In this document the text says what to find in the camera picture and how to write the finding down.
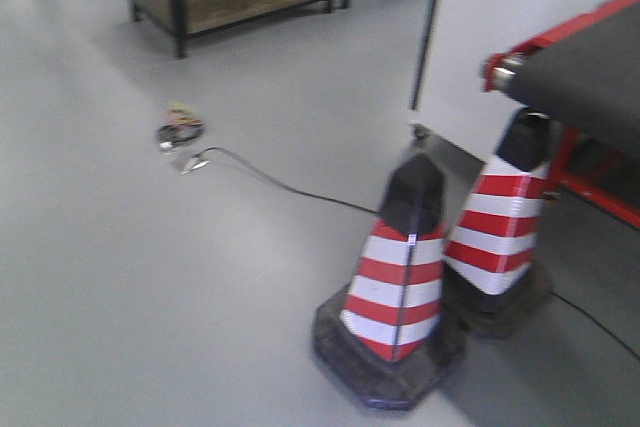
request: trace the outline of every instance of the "traffic cone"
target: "traffic cone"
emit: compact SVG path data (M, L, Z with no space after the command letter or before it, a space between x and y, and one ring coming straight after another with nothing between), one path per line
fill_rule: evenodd
M448 237L445 302L483 336L509 336L551 292L533 261L550 136L545 116L520 110Z
M463 352L440 305L443 185L423 153L398 168L351 283L316 312L316 352L369 407L412 408Z

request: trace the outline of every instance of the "small device on floor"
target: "small device on floor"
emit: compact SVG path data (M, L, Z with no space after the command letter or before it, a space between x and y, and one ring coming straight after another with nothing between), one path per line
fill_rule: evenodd
M166 112L168 123L156 132L156 140L163 153L172 152L177 146L187 145L204 132L204 123L193 107L182 102L171 102Z

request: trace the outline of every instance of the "black cone base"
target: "black cone base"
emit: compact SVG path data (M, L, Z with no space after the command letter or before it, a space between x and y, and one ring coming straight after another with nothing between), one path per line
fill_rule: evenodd
M547 271L533 262L507 292L488 295L445 264L443 304L481 337L512 335L551 294Z
M349 388L374 409L409 410L433 389L464 351L465 335L450 314L415 351L399 362L385 362L340 320L345 287L316 311L313 345Z

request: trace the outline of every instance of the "concrete floor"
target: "concrete floor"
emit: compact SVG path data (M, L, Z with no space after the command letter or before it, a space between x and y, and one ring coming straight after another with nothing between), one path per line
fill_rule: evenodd
M0 4L0 425L635 426L640 366L551 301L471 339L407 414L360 407L310 348L372 217L228 159L179 176L153 134L171 100L298 188L376 208L410 141L426 0L310 7L190 43L176 61L126 0ZM438 139L449 224L479 162ZM537 257L556 290L640 350L638 233L565 195Z

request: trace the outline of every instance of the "electrical cable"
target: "electrical cable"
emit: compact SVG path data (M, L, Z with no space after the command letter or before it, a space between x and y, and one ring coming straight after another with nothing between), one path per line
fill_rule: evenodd
M244 166L245 168L249 169L250 171L258 174L260 177L262 177L263 179L267 180L268 182L272 183L273 185L280 187L288 192L292 192L294 194L298 194L298 195L302 195L304 197L310 197L312 199L317 199L317 200L323 200L325 202L332 202L334 204L338 204L338 205L342 205L345 207L349 207L355 210L359 210L361 212L366 212L368 214L373 214L373 215L377 215L378 212L372 209L368 209L366 207L361 207L359 205L356 204L352 204L350 202L345 202L343 200L338 200L338 199L334 199L332 197L325 197L324 195L317 195L317 194L313 194L311 192L306 192L304 190L300 190L300 189L296 189L295 187L291 187L288 184L285 184L284 182L276 179L275 177L272 177L271 175L267 174L266 172L264 172L263 170L259 169L258 167L256 167L255 165L253 165L251 162L249 162L248 160L246 160L244 157L242 157L239 154L236 154L235 152L229 150L229 149L225 149L224 147L208 147L204 150L201 150L200 152L198 152L197 154L195 154L192 159L198 159L201 158L202 155L204 155L207 152L220 152L222 154L225 154L226 156L230 157L231 159L235 160L236 162L238 162L240 165ZM557 292L552 292L551 293L555 298L557 298L558 300L564 302L565 304L567 304L569 307L572 307L573 309L575 309L576 311L578 311L579 313L581 313L583 316L585 316L587 319L589 319L591 322L593 322L596 326L598 326L604 333L606 333L612 340L614 340L618 345L620 345L620 347L622 347L623 349L625 349L627 352L629 352L629 354L631 354L638 362L640 362L640 354L638 354L636 351L634 351L627 343L625 343L620 337L618 337L616 334L614 334L609 328L607 328L605 325L602 324L602 322L600 322L598 319L596 319L593 315L591 315L589 312L587 312L586 310L584 310L582 307L574 304L573 302L571 302L570 300L566 299L565 297L563 297L562 295L558 294Z
M242 166L246 167L247 169L249 169L250 171L258 174L263 179L267 180L268 182L271 182L273 185L275 185L277 187L280 187L280 188L282 188L282 189L284 189L284 190L286 190L288 192L292 192L294 194L302 195L304 197L310 197L312 199L323 200L325 202L332 202L334 204L343 205L343 206L349 207L351 209L359 210L361 212L366 212L367 214L376 215L378 213L376 210L372 210L372 209L368 209L366 207L362 207L360 205L352 204L351 202L345 202L343 200L334 199L332 197L325 197L324 195L317 195L317 194L313 194L311 192L306 192L304 190L296 189L295 187L291 187L290 185L285 184L284 182L276 179L275 177L272 177L271 175L267 174L263 170L259 169L258 167L253 165L251 162L246 160L241 155L236 154L235 152L233 152L233 151L231 151L229 149L225 149L224 147L209 147L207 149L201 150L200 152L195 154L193 157L194 158L195 157L201 157L206 152L220 152L222 154L225 154L226 156L228 156L228 157L232 158L233 160L235 160L236 162L238 162L240 165L242 165Z
M584 315L587 319L589 319L591 322L593 322L595 325L597 325L598 327L600 327L600 329L602 329L603 332L605 332L607 335L609 335L609 337L611 337L614 341L616 341L616 343L618 345L620 345L620 347L622 347L623 349L625 349L627 352L629 352L638 362L640 362L640 354L638 354L635 350L633 350L627 343L625 343L620 337L618 337L616 334L614 334L613 332L611 332L611 330L609 330L605 325L602 324L602 322L600 322L598 319L596 319L593 315L591 315L589 312L587 312L586 310L584 310L582 307L574 304L573 302L571 302L569 299L566 299L565 297L563 297L562 295L558 294L557 292L552 292L551 295L553 295L556 299L561 300L562 302L564 302L565 304L567 304L569 307L574 308L575 310L577 310L578 312L580 312L582 315Z

